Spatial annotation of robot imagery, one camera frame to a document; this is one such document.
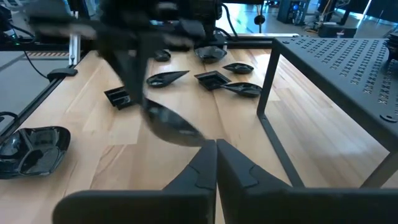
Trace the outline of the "black square mini plate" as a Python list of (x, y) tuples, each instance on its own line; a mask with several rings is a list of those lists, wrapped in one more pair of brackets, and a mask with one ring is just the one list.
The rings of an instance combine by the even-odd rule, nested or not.
[(224, 76), (223, 74), (221, 74), (216, 70), (197, 74), (194, 75), (194, 77), (198, 80), (199, 84), (208, 91), (218, 89), (222, 85), (231, 82), (229, 78), (227, 78), (226, 76)]
[(106, 90), (104, 94), (106, 95), (111, 105), (113, 107), (116, 107), (118, 110), (122, 110), (136, 104), (130, 99), (128, 92), (124, 89), (123, 86)]

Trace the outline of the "black stand with knob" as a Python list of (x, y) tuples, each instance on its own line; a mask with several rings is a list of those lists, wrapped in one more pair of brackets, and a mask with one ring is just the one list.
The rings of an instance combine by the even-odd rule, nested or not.
[(254, 18), (255, 25), (259, 28), (259, 33), (262, 33), (262, 25), (265, 22), (265, 17), (263, 15), (264, 11), (264, 1), (262, 1), (259, 5), (256, 6), (257, 16)]

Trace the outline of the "black wavy mini plate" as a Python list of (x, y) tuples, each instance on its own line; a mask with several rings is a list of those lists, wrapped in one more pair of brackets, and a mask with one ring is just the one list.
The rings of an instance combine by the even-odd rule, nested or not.
[(22, 128), (0, 139), (0, 180), (47, 176), (63, 161), (71, 132), (61, 126)]
[(203, 63), (207, 64), (219, 62), (227, 55), (227, 51), (217, 46), (200, 47), (195, 49), (194, 53)]

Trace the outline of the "white aluminium post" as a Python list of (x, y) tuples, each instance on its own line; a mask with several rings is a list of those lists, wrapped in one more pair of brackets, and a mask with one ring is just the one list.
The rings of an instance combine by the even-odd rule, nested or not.
[(76, 34), (70, 34), (70, 43), (69, 43), (69, 65), (77, 65), (80, 61), (80, 36)]

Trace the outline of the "black teardrop mini plate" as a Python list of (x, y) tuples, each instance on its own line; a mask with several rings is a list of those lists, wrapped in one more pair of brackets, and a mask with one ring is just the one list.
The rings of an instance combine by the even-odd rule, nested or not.
[(187, 147), (199, 147), (206, 141), (186, 119), (148, 98), (142, 99), (141, 115), (152, 133), (163, 141)]
[(230, 83), (221, 87), (247, 98), (256, 98), (262, 91), (260, 86), (246, 82)]
[(249, 74), (254, 70), (252, 66), (245, 63), (231, 63), (229, 65), (225, 65), (223, 68), (230, 72), (242, 75)]
[(170, 58), (171, 54), (164, 49), (155, 51), (154, 60), (156, 62), (168, 62)]
[(149, 77), (146, 83), (153, 88), (163, 88), (187, 74), (189, 70), (163, 72)]

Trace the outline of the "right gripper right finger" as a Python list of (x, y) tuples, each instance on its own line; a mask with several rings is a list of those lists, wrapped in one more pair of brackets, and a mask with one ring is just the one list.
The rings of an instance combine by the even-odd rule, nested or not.
[(398, 189), (292, 187), (224, 139), (216, 143), (226, 224), (398, 224)]

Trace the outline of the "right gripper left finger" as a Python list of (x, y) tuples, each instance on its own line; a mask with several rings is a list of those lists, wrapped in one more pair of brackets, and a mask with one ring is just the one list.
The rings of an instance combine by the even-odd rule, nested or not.
[(161, 190), (84, 190), (59, 201), (53, 224), (214, 224), (216, 141)]

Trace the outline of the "black perforated metal shelf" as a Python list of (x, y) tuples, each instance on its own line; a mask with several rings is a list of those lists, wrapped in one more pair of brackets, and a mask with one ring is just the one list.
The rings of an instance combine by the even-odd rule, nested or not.
[(257, 117), (293, 186), (301, 187), (303, 182), (265, 114), (279, 57), (284, 56), (388, 150), (363, 183), (380, 187), (398, 171), (398, 56), (393, 56), (386, 42), (305, 37), (272, 41)]

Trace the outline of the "black computer with blue light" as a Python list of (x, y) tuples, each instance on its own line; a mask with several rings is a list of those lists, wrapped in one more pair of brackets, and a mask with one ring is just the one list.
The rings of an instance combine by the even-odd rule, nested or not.
[(277, 20), (284, 24), (303, 26), (310, 0), (280, 0)]

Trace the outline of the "black equipment box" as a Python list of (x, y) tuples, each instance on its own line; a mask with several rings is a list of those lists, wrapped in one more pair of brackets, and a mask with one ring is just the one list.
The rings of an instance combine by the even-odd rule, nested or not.
[(357, 30), (357, 27), (322, 24), (318, 29), (318, 36), (321, 38), (353, 38)]

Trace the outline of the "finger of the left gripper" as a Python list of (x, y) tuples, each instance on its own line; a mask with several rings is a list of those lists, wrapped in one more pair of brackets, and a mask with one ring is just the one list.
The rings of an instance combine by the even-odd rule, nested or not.
[(147, 61), (154, 56), (155, 48), (152, 34), (140, 34), (139, 45), (137, 46), (136, 56), (133, 58), (132, 68), (129, 72), (130, 77), (127, 81), (127, 89), (139, 105), (144, 101), (144, 77), (147, 70)]
[(107, 50), (107, 62), (122, 81), (130, 99), (137, 101), (137, 88), (134, 80), (135, 70), (132, 60), (133, 58), (130, 56), (128, 49), (109, 48)]

